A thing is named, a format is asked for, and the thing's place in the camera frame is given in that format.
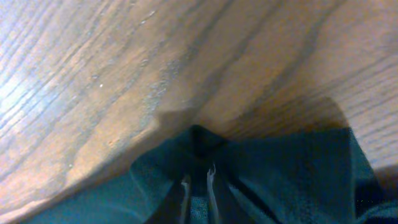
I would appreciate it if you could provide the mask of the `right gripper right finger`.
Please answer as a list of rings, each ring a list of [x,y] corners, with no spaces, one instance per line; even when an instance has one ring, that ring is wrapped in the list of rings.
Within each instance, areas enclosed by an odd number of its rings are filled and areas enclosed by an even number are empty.
[[[247,223],[249,217],[239,206],[226,181],[212,164],[206,177],[209,197],[210,223]]]

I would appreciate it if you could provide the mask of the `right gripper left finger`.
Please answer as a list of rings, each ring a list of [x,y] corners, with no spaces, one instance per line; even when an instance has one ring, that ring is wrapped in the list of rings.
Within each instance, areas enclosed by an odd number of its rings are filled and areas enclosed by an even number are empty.
[[[153,224],[190,222],[190,176],[177,180],[152,216]]]

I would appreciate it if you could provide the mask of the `black t-shirt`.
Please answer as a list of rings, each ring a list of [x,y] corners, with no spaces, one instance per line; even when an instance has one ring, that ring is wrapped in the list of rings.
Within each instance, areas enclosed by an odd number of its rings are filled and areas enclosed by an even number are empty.
[[[137,158],[129,171],[34,216],[31,223],[152,223],[172,185],[190,176],[190,222],[210,223],[214,164],[247,223],[396,223],[352,130],[229,141],[192,126]]]

